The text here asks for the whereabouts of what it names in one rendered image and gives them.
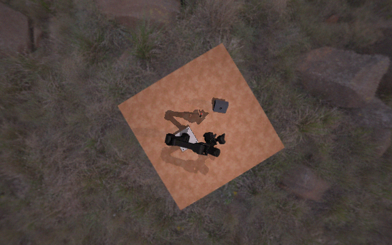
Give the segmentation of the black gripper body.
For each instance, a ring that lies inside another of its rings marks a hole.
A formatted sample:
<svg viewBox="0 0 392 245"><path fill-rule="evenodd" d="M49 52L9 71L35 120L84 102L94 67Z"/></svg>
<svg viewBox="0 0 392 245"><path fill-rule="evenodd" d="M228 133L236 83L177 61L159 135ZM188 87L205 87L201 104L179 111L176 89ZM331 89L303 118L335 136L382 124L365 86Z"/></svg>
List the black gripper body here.
<svg viewBox="0 0 392 245"><path fill-rule="evenodd" d="M211 145L211 146L215 146L215 145L217 145L217 142L219 142L219 144L225 144L226 143L226 141L225 141L225 139L224 139L224 137L223 136L218 136L217 138L214 138L215 140L213 141L213 142L209 142L209 141L207 141L206 143L208 143L209 145Z"/></svg>

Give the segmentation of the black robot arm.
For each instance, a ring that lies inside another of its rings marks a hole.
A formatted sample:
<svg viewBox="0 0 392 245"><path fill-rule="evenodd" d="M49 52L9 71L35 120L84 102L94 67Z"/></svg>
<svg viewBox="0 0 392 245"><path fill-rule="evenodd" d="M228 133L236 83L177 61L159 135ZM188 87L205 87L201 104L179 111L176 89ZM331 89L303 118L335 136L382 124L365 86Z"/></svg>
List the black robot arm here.
<svg viewBox="0 0 392 245"><path fill-rule="evenodd" d="M204 133L203 136L206 138L206 142L213 142L213 132ZM182 133L182 136L175 136L174 134L168 133L166 134L165 143L168 146L179 146L183 148L191 149L193 152L197 154L207 156L208 154L218 157L221 153L221 150L215 148L208 143L190 143L189 142L190 135L188 133ZM203 154L204 153L204 154Z"/></svg>

